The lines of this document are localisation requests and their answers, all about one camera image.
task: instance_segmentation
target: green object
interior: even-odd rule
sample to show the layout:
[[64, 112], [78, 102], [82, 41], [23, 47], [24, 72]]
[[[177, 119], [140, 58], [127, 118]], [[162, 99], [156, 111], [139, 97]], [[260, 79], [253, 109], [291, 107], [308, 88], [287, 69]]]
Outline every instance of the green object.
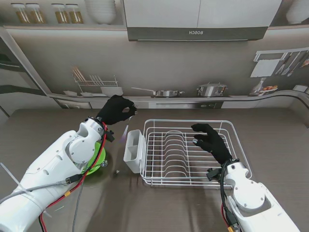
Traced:
[[[83, 169], [83, 171], [86, 170], [92, 164], [92, 162], [95, 160], [97, 153], [98, 153], [98, 150], [100, 149], [100, 146], [101, 146], [101, 143], [99, 143], [99, 142], [95, 143], [95, 152], [93, 154], [93, 157], [89, 160], [87, 166]], [[100, 157], [99, 157], [97, 163], [95, 164], [96, 167], [90, 169], [89, 172], [87, 173], [87, 175], [94, 173], [97, 169], [100, 168], [99, 165], [103, 163], [103, 161], [105, 160], [105, 156], [106, 156], [106, 152], [105, 152], [105, 149], [103, 148], [103, 150], [100, 154]]]

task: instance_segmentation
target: utensil rack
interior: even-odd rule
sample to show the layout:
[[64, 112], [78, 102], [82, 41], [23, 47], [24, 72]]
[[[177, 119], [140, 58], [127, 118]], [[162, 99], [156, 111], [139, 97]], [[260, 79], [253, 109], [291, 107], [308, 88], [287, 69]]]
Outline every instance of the utensil rack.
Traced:
[[206, 176], [209, 168], [220, 168], [213, 155], [192, 143], [195, 134], [191, 125], [210, 124], [222, 137], [234, 159], [239, 158], [252, 172], [233, 124], [225, 120], [149, 119], [144, 124], [143, 154], [140, 174], [146, 184], [166, 186], [220, 187]]
[[74, 81], [77, 83], [81, 92], [83, 92], [82, 87], [118, 87], [118, 81], [114, 76], [114, 81], [102, 81], [102, 79], [98, 75], [90, 75], [91, 81], [88, 80], [79, 80], [74, 74]]

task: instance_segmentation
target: utensil holder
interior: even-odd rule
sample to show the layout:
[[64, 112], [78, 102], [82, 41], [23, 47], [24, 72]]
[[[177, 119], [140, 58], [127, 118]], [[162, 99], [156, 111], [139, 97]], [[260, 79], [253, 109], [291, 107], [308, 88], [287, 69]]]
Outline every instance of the utensil holder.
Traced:
[[132, 130], [127, 134], [124, 162], [133, 173], [140, 173], [140, 160], [145, 139], [140, 130]]

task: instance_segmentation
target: red cable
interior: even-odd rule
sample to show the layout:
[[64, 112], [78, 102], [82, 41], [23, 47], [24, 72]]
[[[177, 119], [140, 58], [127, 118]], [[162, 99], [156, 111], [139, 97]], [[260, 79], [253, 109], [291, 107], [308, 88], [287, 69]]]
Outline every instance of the red cable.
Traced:
[[224, 213], [223, 213], [223, 203], [221, 203], [221, 214], [222, 214], [222, 217], [223, 217], [223, 220], [224, 220], [226, 226], [229, 227], [227, 220], [225, 219], [225, 216], [224, 216]]
[[[103, 124], [103, 126], [104, 126], [105, 131], [106, 131], [106, 130], [107, 130], [107, 127], [106, 127], [105, 123], [102, 122], [102, 124]], [[103, 138], [103, 145], [102, 145], [102, 147], [101, 147], [101, 150], [98, 152], [99, 154], [101, 154], [101, 152], [102, 152], [102, 150], [103, 150], [103, 147], [104, 147], [104, 145], [105, 145], [105, 141], [106, 141], [106, 134], [104, 135], [104, 138]], [[97, 163], [99, 157], [100, 157], [100, 156], [97, 157], [96, 161], [93, 163], [93, 165], [92, 165], [91, 167], [93, 167], [94, 165], [96, 165], [96, 163]], [[76, 189], [82, 184], [82, 182], [83, 182], [84, 179], [86, 178], [87, 173], [88, 173], [88, 171], [83, 175], [83, 177], [82, 177], [82, 179], [80, 180], [80, 182], [78, 182], [78, 184], [77, 184], [74, 188], [72, 188], [72, 189], [70, 190], [70, 193], [72, 193], [74, 190], [76, 190]], [[51, 203], [47, 208], [49, 208], [49, 207], [51, 207], [51, 206], [57, 204], [59, 201], [63, 200], [65, 197], [66, 197], [65, 195], [62, 195], [62, 196], [61, 196], [60, 198], [58, 198], [56, 201], [54, 201], [53, 203]], [[43, 227], [44, 227], [44, 230], [45, 230], [44, 232], [47, 232], [47, 229], [46, 229], [46, 226], [45, 226], [45, 223], [44, 223], [44, 220], [43, 220], [43, 212], [41, 213], [40, 218], [41, 218], [41, 223], [42, 223], [42, 225], [43, 225]]]
[[44, 223], [44, 221], [43, 221], [43, 213], [41, 213], [41, 215], [40, 215], [40, 219], [41, 219], [41, 224], [42, 224], [42, 226], [43, 226], [44, 232], [47, 232], [47, 229], [46, 229], [45, 223]]

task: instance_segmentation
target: bosch logo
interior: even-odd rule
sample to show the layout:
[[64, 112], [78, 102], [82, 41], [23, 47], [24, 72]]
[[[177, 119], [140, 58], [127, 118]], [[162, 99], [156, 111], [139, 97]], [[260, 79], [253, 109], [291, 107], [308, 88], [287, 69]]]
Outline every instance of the bosch logo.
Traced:
[[190, 30], [189, 35], [202, 35], [203, 31], [202, 30]]

